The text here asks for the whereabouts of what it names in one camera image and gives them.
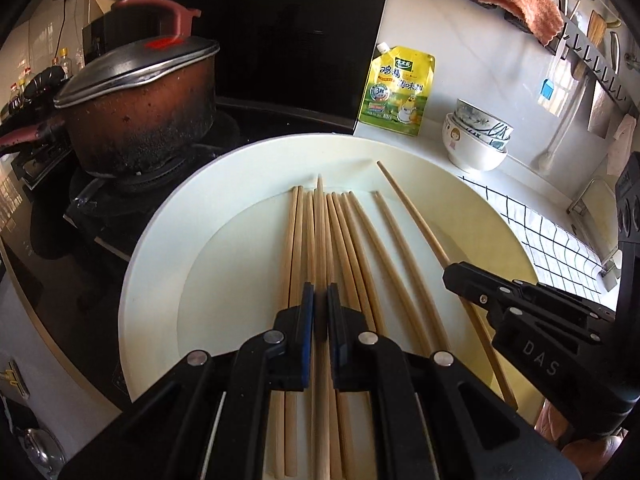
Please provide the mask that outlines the right human hand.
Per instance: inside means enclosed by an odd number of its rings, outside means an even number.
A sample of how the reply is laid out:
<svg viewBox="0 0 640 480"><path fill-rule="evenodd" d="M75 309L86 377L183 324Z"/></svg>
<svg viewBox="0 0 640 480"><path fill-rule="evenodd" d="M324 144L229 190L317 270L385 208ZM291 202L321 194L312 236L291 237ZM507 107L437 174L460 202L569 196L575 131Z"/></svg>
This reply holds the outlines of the right human hand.
<svg viewBox="0 0 640 480"><path fill-rule="evenodd" d="M592 440L580 434L548 401L544 400L535 430L579 470L582 478L594 479L622 444L627 430Z"/></svg>

